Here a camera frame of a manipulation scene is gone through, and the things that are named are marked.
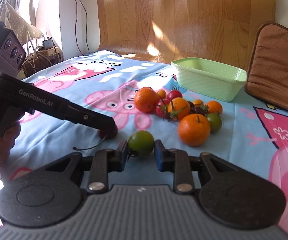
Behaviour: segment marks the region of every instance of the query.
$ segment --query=wooden wall panel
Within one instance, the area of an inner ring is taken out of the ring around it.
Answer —
[[[135,0],[117,0],[121,39],[136,41],[136,13]]]
[[[249,24],[224,22],[223,63],[244,68],[248,46]]]
[[[97,0],[99,49],[170,63],[202,57],[247,69],[275,0]]]

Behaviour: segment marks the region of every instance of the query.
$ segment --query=red cherry tomato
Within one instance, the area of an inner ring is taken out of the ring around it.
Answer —
[[[167,114],[167,107],[169,105],[170,101],[168,99],[160,99],[157,102],[157,105],[155,107],[155,113],[159,116],[159,117],[164,117],[165,114]]]
[[[172,101],[175,98],[182,98],[182,97],[183,95],[181,92],[179,92],[178,90],[172,90],[167,94],[166,99]]]

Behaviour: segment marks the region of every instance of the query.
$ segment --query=green tomato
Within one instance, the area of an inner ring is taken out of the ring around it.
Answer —
[[[154,150],[155,140],[147,131],[137,131],[128,139],[128,148],[135,156],[150,155]]]
[[[222,120],[217,114],[210,113],[206,115],[206,118],[210,124],[211,133],[216,133],[222,128]]]

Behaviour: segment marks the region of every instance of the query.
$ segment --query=brown cushion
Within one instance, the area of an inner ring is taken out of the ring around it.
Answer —
[[[259,28],[248,69],[246,92],[288,110],[288,29],[267,23]]]

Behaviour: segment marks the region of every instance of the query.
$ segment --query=tomato stem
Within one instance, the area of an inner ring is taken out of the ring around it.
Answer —
[[[73,147],[73,150],[74,150],[74,151],[84,151],[84,150],[93,149],[93,148],[99,146],[99,145],[106,139],[106,137],[107,137],[107,135],[105,135],[104,138],[103,138],[97,145],[95,145],[95,146],[93,146],[93,147],[85,148],[85,149],[79,149],[79,148]]]

